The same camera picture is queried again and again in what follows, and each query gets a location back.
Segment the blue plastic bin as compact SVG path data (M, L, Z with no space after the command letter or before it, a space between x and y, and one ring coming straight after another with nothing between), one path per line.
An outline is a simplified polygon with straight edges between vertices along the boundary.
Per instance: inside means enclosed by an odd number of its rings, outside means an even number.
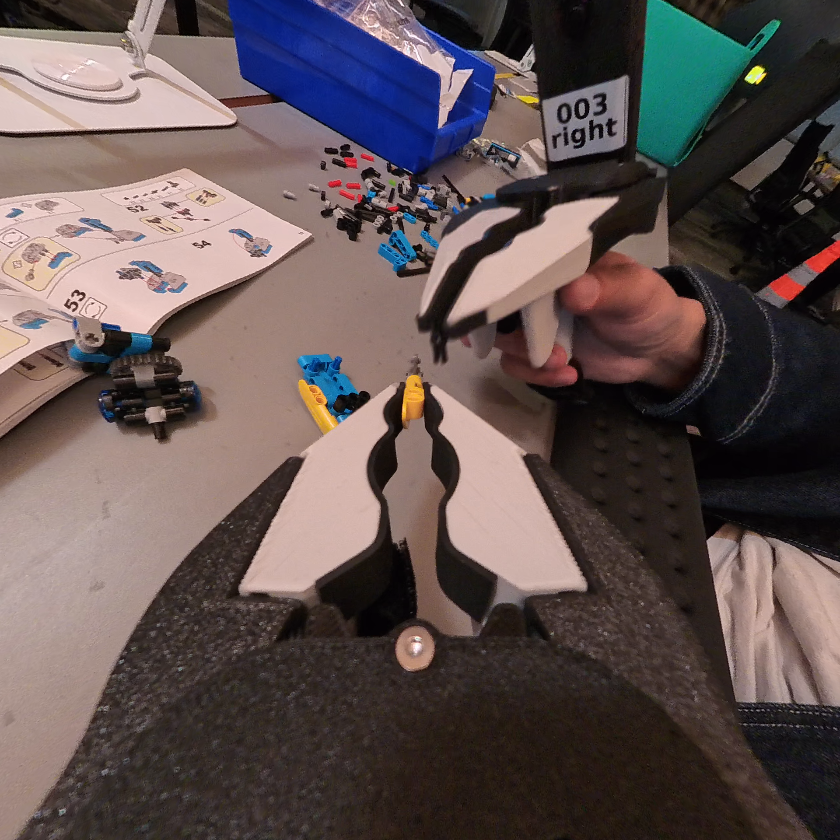
M411 172L481 135L496 69L441 40L472 70L438 127L439 77L333 11L309 1L229 1L241 75Z

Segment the person's right hand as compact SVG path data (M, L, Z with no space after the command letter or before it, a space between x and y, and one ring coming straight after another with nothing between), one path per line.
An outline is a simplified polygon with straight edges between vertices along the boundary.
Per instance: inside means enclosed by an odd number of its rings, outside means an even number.
M541 367L530 365L521 332L502 334L504 372L527 383L562 387L585 379L645 383L683 390L704 360L707 317L694 299L676 294L657 271L614 252L558 292L575 316L572 362L560 346Z

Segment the crumpled clear plastic wrappers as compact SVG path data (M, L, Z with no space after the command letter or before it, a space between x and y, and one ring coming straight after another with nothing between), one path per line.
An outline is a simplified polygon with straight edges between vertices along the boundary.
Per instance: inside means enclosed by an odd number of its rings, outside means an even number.
M457 70L455 57L425 33L409 6L403 1L337 1L321 5L435 71L440 77L437 126L446 124L473 70Z

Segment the open instruction booklet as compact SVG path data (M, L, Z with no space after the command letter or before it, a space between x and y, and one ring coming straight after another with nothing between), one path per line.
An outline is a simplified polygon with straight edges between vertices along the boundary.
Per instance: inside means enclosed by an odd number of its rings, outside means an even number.
M1 434L83 373L74 319L154 333L312 235L189 170L1 201Z

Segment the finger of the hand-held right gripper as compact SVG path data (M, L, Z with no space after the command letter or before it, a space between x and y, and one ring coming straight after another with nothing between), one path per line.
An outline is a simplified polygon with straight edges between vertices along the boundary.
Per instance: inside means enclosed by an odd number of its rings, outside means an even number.
M522 208L483 203L447 226L416 317L421 332L442 332L473 270L523 230Z
M450 339L480 331L520 312L531 364L545 364L560 326L555 291L583 275L592 260L595 225L617 196L589 197L550 207L473 270L442 332L428 332L435 359L445 359Z

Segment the pile of small building pieces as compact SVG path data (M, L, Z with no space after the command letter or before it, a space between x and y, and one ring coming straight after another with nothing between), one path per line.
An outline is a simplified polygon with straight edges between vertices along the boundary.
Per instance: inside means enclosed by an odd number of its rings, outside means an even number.
M294 201L310 198L329 230L352 244L372 247L398 277L425 276L445 228L466 210L496 197L469 192L444 172L414 172L353 143L318 149L317 170L307 192L283 192Z

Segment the person's white shirt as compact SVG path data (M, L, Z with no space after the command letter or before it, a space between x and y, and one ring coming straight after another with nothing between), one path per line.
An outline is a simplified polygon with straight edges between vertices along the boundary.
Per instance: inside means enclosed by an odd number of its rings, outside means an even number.
M734 696L839 705L839 563L725 524L707 541Z

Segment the grey desk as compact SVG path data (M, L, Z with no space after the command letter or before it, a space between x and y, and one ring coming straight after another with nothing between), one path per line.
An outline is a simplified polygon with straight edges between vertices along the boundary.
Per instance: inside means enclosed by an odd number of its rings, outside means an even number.
M285 103L237 108L228 129L2 137L2 197L137 182L186 167L306 228L264 274L162 329L203 410L159 443L105 423L92 379L2 439L2 838L36 811L86 730L150 601L187 554L286 458L318 439L298 395L300 354L343 357L378 393L415 354L428 380L525 450L548 457L553 409L505 389L493 358L430 361L415 316L424 280L393 275L308 192L343 140Z

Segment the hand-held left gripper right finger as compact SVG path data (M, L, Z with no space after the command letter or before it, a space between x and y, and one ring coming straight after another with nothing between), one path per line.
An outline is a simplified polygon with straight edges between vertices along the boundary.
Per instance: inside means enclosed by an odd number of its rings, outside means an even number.
M435 385L427 386L437 515L437 580L476 623L500 603L586 592L587 582L529 469L527 453Z

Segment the blue-yellow brick assembly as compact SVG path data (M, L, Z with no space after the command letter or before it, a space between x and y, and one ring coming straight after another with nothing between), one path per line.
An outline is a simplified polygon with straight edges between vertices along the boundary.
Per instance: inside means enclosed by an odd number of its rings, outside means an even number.
M297 362L301 368L301 379L320 388L339 424L371 399L368 392L357 391L350 378L341 372L340 356L305 354L298 357Z

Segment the teal plastic case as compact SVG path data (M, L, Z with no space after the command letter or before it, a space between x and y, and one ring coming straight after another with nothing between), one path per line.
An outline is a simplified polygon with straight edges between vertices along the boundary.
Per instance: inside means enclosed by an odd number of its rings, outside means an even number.
M638 150L667 167L682 162L780 24L742 45L670 3L647 2Z

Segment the white folding book stand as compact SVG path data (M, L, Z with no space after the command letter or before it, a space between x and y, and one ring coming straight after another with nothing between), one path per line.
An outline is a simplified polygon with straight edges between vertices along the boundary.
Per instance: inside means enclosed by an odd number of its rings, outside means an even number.
M148 57L163 1L139 1L121 46L1 37L2 134L221 128L229 108Z

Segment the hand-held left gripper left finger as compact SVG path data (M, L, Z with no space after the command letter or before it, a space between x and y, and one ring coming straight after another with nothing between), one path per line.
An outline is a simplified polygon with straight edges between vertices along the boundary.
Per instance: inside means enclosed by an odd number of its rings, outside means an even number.
M388 385L301 454L241 595L336 605L356 616L385 591L392 536L383 490L396 472L403 388Z

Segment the black perforated panel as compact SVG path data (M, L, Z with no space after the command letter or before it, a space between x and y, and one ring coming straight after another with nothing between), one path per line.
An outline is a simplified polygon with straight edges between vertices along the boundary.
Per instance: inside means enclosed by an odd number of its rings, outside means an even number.
M618 385L585 381L560 389L550 463L659 574L734 706L685 426L643 416Z

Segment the person's right forearm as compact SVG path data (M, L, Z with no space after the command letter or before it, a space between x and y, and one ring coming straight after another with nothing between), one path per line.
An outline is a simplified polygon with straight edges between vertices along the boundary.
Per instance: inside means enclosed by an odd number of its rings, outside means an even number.
M699 268L660 270L707 315L705 354L678 394L626 387L649 417L697 427L705 519L839 558L838 331Z

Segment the orange reflective striped cloth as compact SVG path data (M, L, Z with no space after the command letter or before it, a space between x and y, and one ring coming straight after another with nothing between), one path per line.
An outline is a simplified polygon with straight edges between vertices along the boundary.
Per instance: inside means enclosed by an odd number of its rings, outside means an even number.
M833 291L839 281L839 242L789 269L782 276L757 292L756 297L777 308L793 304L805 309Z

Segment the blue tracked toy assembly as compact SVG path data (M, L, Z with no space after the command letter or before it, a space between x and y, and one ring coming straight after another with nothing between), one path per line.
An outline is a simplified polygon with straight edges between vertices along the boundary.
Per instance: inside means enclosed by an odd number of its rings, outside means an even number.
M107 373L112 379L112 388L98 397L107 422L147 426L163 441L169 422L200 408L201 391L194 381L181 379L181 362L168 355L169 339L82 316L73 318L72 327L70 361L84 372Z

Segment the black office chair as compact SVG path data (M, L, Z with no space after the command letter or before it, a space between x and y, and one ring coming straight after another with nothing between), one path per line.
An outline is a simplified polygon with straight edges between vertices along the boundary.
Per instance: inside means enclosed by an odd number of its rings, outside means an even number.
M730 274L736 276L752 260L771 270L792 268L813 246L829 244L838 233L838 186L823 197L806 192L808 173L832 128L810 122L780 166L711 229L713 238L725 231L738 236L742 258Z

